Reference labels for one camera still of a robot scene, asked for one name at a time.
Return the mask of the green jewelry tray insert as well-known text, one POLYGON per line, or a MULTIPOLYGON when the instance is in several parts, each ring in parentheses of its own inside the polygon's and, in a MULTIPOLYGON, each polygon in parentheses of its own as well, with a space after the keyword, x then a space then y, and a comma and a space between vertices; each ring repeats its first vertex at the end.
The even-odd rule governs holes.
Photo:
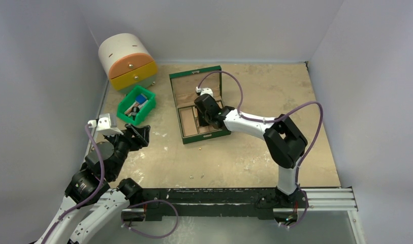
POLYGON ((177 107, 177 114, 180 122, 182 138, 194 137, 197 135, 218 132, 213 126, 200 126, 199 114, 194 102, 182 104, 177 107))

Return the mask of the green jewelry box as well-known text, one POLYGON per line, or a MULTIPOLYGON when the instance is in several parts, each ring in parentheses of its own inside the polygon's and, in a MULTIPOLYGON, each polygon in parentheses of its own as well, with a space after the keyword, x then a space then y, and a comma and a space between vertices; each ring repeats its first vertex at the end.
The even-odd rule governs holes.
MULTIPOLYGON (((173 73, 169 75, 172 93, 174 97, 174 103, 177 110, 178 106, 182 104, 194 102, 198 97, 195 88, 201 83, 201 88, 210 88, 213 90, 213 97, 217 101, 219 107, 223 108, 224 102, 222 100, 222 70, 221 66, 206 67, 200 69, 194 69, 189 71, 182 71, 179 73, 173 73)), ((189 144, 208 140, 212 138, 228 136, 230 131, 221 130, 210 134, 197 135, 194 137, 182 138, 183 144, 189 144)))

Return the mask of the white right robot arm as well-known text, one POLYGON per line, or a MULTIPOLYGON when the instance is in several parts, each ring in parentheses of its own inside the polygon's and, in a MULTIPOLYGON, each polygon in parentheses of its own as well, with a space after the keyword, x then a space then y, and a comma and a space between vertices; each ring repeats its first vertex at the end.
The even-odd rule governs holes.
POLYGON ((198 96, 194 104, 204 121, 215 129, 239 132, 264 140, 271 158, 278 165, 277 203, 288 207, 295 202, 297 174, 308 141, 289 117, 282 114, 276 119, 261 119, 259 116, 247 118, 246 114, 239 113, 233 107, 219 107, 209 94, 198 96))

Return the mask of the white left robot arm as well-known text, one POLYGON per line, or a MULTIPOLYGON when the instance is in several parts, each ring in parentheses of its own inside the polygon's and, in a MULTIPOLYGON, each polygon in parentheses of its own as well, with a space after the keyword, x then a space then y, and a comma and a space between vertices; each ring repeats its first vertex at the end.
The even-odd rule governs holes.
POLYGON ((109 183, 118 177, 129 152, 149 145, 149 125, 126 124, 124 130, 90 120, 85 126, 93 151, 72 176, 61 205, 37 243, 86 243, 112 217, 126 207, 138 207, 142 187, 131 178, 116 189, 109 183))

